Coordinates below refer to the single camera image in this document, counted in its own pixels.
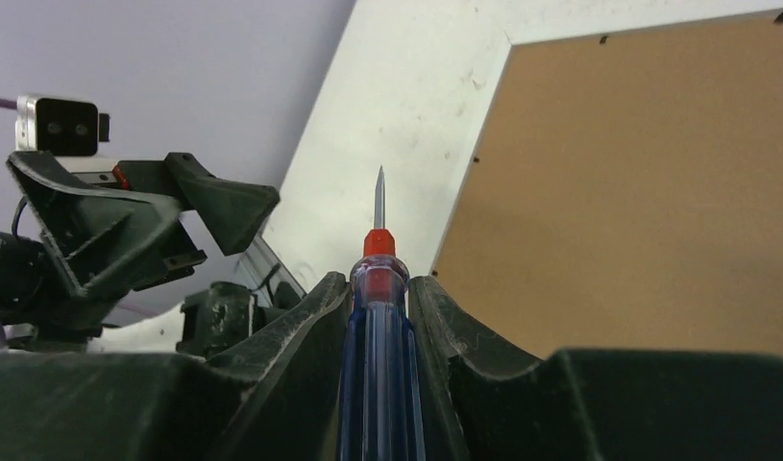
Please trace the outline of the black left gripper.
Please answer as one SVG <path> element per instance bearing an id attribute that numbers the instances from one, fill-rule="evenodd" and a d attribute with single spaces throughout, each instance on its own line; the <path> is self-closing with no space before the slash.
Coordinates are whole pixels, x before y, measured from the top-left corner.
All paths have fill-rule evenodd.
<path id="1" fill-rule="evenodd" d="M 0 350 L 82 345 L 132 292 L 192 276 L 206 253 L 181 222 L 196 210 L 223 255 L 245 252 L 280 202 L 271 185 L 215 177 L 189 153 L 72 173 L 47 152 L 7 166 L 37 238 L 0 231 Z"/>

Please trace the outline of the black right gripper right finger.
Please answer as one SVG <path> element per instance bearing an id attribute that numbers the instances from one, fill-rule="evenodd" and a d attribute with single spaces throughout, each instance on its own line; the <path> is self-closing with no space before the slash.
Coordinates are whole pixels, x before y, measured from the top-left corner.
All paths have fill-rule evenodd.
<path id="1" fill-rule="evenodd" d="M 783 358 L 562 349 L 541 359 L 433 278 L 409 288 L 429 460 L 783 460 Z"/>

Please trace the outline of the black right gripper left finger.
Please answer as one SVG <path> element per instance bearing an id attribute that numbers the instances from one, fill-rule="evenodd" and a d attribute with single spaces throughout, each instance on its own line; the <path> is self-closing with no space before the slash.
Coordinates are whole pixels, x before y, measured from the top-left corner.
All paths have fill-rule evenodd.
<path id="1" fill-rule="evenodd" d="M 206 362 L 0 352 L 0 460 L 331 460 L 350 294 L 328 273 Z"/>

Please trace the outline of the blue red screwdriver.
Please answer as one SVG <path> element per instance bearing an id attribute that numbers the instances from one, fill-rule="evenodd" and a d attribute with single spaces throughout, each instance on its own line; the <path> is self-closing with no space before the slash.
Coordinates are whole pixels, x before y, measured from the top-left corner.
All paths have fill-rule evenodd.
<path id="1" fill-rule="evenodd" d="M 344 339 L 336 457 L 423 460 L 423 411 L 414 329 L 407 317 L 409 273 L 385 226 L 378 173 L 374 222 L 350 274 L 352 312 Z"/>

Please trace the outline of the white picture frame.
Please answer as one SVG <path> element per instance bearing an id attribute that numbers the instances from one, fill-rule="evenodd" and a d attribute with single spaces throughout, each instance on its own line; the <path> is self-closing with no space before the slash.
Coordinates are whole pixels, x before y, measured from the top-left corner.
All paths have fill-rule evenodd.
<path id="1" fill-rule="evenodd" d="M 657 276 L 783 256 L 783 1 L 626 1 L 519 33 L 434 272 Z"/>

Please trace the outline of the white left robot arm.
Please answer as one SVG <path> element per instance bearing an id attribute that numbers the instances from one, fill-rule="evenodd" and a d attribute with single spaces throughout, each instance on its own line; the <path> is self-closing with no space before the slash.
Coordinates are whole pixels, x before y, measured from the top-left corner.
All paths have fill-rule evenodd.
<path id="1" fill-rule="evenodd" d="M 245 252 L 279 202 L 267 185 L 220 179 L 189 153 L 121 160 L 71 172 L 48 152 L 12 153 L 7 166 L 38 220 L 38 239 L 0 231 L 0 351 L 176 351 L 209 357 L 279 311 L 252 288 L 216 281 L 163 314 L 124 328 L 123 299 L 191 276 L 206 254 L 182 214 L 193 211 L 224 255 Z"/>

